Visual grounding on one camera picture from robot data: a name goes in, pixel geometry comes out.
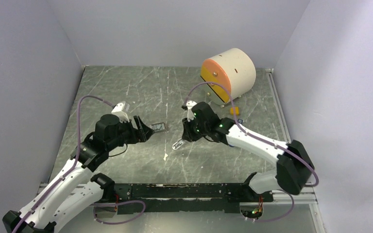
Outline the light blue white stapler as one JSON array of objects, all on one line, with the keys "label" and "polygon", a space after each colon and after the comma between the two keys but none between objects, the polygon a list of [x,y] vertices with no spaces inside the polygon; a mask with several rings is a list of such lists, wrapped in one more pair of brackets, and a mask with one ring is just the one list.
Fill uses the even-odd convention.
[{"label": "light blue white stapler", "polygon": [[182,139],[182,138],[180,138],[180,139],[178,139],[171,147],[172,147],[172,149],[173,150],[177,150],[177,149],[179,149],[183,144],[185,143],[185,141]]}]

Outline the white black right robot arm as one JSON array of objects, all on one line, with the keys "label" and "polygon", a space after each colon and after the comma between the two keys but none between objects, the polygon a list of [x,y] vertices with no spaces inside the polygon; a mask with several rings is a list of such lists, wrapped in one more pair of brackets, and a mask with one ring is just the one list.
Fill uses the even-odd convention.
[{"label": "white black right robot arm", "polygon": [[262,193],[273,190],[299,195],[315,174],[305,147],[297,140],[286,143],[255,133],[231,118],[220,118],[205,102],[190,100],[182,109],[187,112],[182,120],[184,141],[209,137],[215,143],[246,150],[273,165],[270,171],[249,176],[242,189],[246,200],[254,201]]}]

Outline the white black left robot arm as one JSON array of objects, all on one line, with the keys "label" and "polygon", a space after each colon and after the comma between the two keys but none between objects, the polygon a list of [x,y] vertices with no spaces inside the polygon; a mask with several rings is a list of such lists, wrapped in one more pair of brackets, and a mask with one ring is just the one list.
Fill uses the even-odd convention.
[{"label": "white black left robot arm", "polygon": [[116,204],[115,182],[94,172],[117,147],[148,141],[154,130],[139,116],[127,122],[103,115],[77,146],[56,177],[19,211],[8,211],[2,221],[9,233],[57,233],[78,213],[95,202]]}]

